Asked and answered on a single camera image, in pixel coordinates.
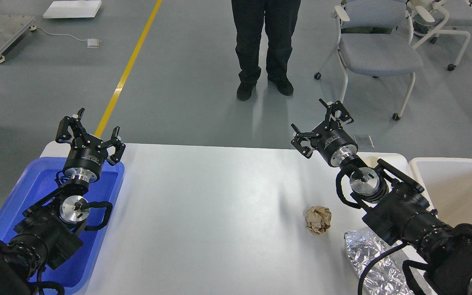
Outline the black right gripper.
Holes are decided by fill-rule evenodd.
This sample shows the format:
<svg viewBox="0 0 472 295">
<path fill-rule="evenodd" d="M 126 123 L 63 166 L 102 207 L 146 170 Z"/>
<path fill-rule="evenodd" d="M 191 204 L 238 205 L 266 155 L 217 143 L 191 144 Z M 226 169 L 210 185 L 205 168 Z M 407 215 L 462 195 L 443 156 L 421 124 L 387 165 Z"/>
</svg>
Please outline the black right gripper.
<svg viewBox="0 0 472 295">
<path fill-rule="evenodd" d="M 339 100 L 326 103 L 320 98 L 319 102 L 326 109 L 322 123 L 311 132 L 301 132 L 291 124 L 294 130 L 291 144 L 307 159 L 317 151 L 329 166 L 339 167 L 342 161 L 358 152 L 356 142 L 343 130 L 343 125 L 353 123 L 354 119 Z"/>
</svg>

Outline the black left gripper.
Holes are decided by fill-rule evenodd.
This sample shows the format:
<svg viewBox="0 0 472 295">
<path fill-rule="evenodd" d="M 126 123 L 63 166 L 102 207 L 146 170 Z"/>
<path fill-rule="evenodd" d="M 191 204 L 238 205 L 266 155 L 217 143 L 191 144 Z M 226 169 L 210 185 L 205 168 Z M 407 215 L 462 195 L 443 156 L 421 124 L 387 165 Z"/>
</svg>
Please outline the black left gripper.
<svg viewBox="0 0 472 295">
<path fill-rule="evenodd" d="M 99 138 L 90 138 L 81 123 L 85 108 L 73 116 L 65 116 L 61 119 L 55 141 L 57 143 L 69 143 L 71 148 L 62 169 L 63 175 L 70 179 L 80 179 L 88 183 L 100 179 L 105 160 L 110 166 L 120 162 L 126 145 L 121 142 L 120 127 L 116 126 L 110 140 L 103 142 Z M 114 153 L 108 154 L 107 149 L 113 147 Z"/>
</svg>

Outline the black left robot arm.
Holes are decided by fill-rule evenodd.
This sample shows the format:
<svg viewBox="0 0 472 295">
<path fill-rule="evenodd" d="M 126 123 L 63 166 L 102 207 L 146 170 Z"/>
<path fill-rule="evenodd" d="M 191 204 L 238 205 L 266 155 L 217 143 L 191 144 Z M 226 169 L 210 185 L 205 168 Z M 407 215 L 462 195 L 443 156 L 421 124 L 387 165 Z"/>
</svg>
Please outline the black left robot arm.
<svg viewBox="0 0 472 295">
<path fill-rule="evenodd" d="M 113 204 L 90 202 L 84 195 L 99 181 L 104 163 L 115 166 L 125 151 L 120 127 L 104 141 L 81 123 L 84 108 L 61 119 L 55 141 L 70 145 L 67 160 L 57 177 L 58 187 L 23 211 L 24 219 L 9 242 L 0 240 L 0 295 L 43 295 L 53 289 L 65 293 L 62 284 L 44 281 L 46 268 L 56 269 L 83 245 L 83 231 L 98 231 L 109 223 Z"/>
</svg>

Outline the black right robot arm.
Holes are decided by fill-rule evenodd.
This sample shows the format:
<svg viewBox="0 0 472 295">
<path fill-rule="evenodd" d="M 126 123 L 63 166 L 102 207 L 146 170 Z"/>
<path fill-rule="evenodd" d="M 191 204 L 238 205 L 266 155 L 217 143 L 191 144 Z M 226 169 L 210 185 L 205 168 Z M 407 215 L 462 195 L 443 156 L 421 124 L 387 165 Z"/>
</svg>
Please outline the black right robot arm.
<svg viewBox="0 0 472 295">
<path fill-rule="evenodd" d="M 455 227 L 442 222 L 437 210 L 428 210 L 424 188 L 383 159 L 371 168 L 357 155 L 358 145 L 343 130 L 353 122 L 341 101 L 324 103 L 323 121 L 311 132 L 296 125 L 291 144 L 306 158 L 314 151 L 331 167 L 339 167 L 336 193 L 349 207 L 363 209 L 362 220 L 392 248 L 373 259 L 362 271 L 358 294 L 370 269 L 385 257 L 412 246 L 424 262 L 403 261 L 406 284 L 416 295 L 424 294 L 412 269 L 424 271 L 429 286 L 439 295 L 472 295 L 472 225 Z"/>
</svg>

